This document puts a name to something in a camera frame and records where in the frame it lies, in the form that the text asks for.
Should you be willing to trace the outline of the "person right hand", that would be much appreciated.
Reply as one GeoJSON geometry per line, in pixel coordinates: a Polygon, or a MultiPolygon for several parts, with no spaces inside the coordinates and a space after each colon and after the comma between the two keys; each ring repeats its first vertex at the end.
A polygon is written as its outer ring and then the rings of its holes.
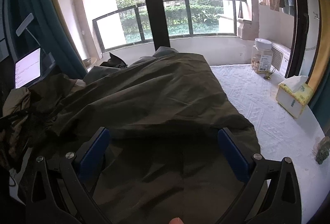
{"type": "Polygon", "coordinates": [[[184,224],[180,217],[176,217],[170,220],[168,224],[184,224]]]}

